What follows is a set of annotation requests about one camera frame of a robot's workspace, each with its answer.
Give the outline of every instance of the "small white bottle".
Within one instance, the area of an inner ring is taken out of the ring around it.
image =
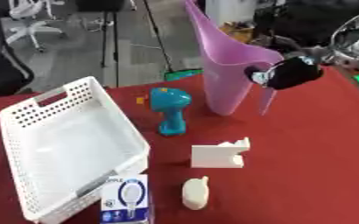
[[[182,187],[182,203],[192,210],[200,210],[208,203],[208,177],[191,178]]]

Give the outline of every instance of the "basket handle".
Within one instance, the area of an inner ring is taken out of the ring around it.
[[[58,87],[44,94],[37,95],[33,99],[40,107],[45,107],[65,98],[67,98],[66,89]]]
[[[103,174],[100,178],[97,178],[97,179],[89,182],[89,184],[84,185],[81,189],[76,191],[77,197],[81,198],[81,197],[91,193],[96,188],[103,186],[106,183],[106,180],[110,176],[113,176],[113,175],[117,175],[116,171],[109,171],[109,172]]]

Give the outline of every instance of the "white plastic basket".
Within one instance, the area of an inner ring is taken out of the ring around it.
[[[99,200],[108,176],[148,166],[149,144],[93,77],[3,109],[0,124],[29,221],[61,223]]]

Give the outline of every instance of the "pink plastic pitcher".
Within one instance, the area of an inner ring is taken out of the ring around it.
[[[278,52],[234,40],[217,29],[193,0],[185,3],[201,47],[208,106],[219,115],[231,115],[252,86],[244,69],[255,66],[267,70],[283,57]],[[267,111],[275,94],[273,89],[265,89],[261,114]]]

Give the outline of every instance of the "desk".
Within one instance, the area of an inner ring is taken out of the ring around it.
[[[135,103],[150,87],[182,88],[194,98],[185,111],[188,132],[157,134],[159,114]],[[157,224],[359,223],[359,91],[334,70],[320,80],[279,92],[266,116],[257,113],[259,89],[228,117],[209,112],[201,77],[166,84],[109,89],[151,144],[147,171]],[[30,95],[0,98],[0,109]],[[250,137],[244,169],[190,169],[191,144]],[[186,179],[210,177],[204,210],[181,205]],[[96,224],[95,204],[67,224]],[[0,223],[24,221],[0,136]]]

